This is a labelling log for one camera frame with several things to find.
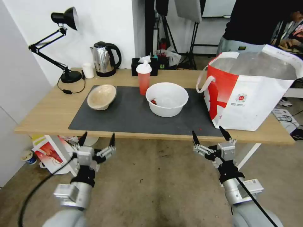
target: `black shirt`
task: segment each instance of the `black shirt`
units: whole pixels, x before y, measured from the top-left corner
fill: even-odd
[[[256,45],[269,44],[279,21],[299,11],[293,10],[292,1],[297,0],[283,1],[283,4],[276,0],[237,0],[223,37]]]

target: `white table leg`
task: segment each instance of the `white table leg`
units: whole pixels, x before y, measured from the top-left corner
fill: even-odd
[[[241,167],[247,162],[247,160],[255,153],[255,151],[259,148],[261,144],[260,143],[248,143],[242,151],[240,151],[239,155],[236,156],[236,166],[238,169],[241,169]]]
[[[58,155],[60,156],[60,158],[64,161],[64,162],[68,162],[70,160],[70,154],[67,152],[67,150],[65,149],[65,147],[63,146],[62,142],[60,141],[58,136],[49,136],[49,135],[45,135],[46,139],[49,141],[49,143],[53,146],[53,148],[56,151],[60,151],[58,153]],[[72,175],[75,177],[77,176],[78,173],[78,169],[76,167],[76,163],[73,161],[71,161],[66,167],[64,167],[60,172],[62,173],[68,173],[71,172]]]

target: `red squeeze bottle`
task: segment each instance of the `red squeeze bottle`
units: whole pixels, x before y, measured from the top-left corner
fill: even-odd
[[[144,63],[137,66],[136,71],[138,73],[140,94],[145,95],[146,90],[149,88],[152,68],[150,64],[144,60]]]

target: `kettle handle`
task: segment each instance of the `kettle handle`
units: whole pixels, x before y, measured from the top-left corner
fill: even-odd
[[[117,64],[115,64],[114,57],[113,56],[111,56],[111,57],[113,57],[112,59],[113,59],[114,68],[115,69],[119,68],[119,66],[121,65],[121,61],[122,61],[121,52],[120,52],[119,48],[116,45],[111,44],[111,43],[107,43],[106,46],[107,46],[108,49],[112,49],[112,50],[115,50],[117,52],[117,55],[118,55],[118,58],[119,58]]]

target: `black desk lamp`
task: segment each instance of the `black desk lamp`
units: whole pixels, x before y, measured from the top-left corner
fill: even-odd
[[[76,82],[82,78],[82,75],[80,72],[71,71],[68,69],[67,65],[59,63],[40,52],[40,50],[42,48],[48,46],[49,44],[55,42],[56,40],[58,40],[66,35],[67,28],[64,27],[64,24],[67,24],[70,28],[77,30],[76,24],[78,23],[78,16],[77,16],[76,9],[75,9],[75,7],[71,7],[69,9],[67,9],[64,13],[52,13],[50,17],[51,17],[51,20],[53,22],[57,23],[60,28],[56,32],[45,37],[44,39],[42,39],[32,45],[29,45],[28,48],[33,53],[39,55],[40,57],[44,58],[45,60],[49,61],[50,63],[53,63],[55,66],[62,69],[63,74],[61,75],[60,79],[63,83]],[[48,39],[49,37],[51,37],[59,32],[61,33],[61,36],[55,38],[52,41],[42,43],[44,40]]]

